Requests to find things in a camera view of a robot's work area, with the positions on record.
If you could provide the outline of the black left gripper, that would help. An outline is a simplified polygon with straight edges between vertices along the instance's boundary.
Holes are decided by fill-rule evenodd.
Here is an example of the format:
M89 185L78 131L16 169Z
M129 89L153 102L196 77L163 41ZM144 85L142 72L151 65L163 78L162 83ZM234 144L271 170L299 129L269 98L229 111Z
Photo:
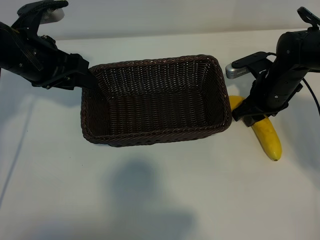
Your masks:
M34 87L97 89L98 79L88 71L89 62L78 53L67 55L59 50L56 41L49 36L40 37L38 29L39 24L35 23L18 28L1 23L0 67ZM70 75L67 78L64 70Z

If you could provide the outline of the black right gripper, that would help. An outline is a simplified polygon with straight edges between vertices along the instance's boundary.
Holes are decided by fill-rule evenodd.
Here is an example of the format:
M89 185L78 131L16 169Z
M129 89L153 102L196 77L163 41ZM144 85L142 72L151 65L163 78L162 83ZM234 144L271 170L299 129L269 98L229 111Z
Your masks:
M266 74L259 77L248 98L232 98L235 121L243 118L247 127L285 109L295 89L304 78L304 66L277 58Z

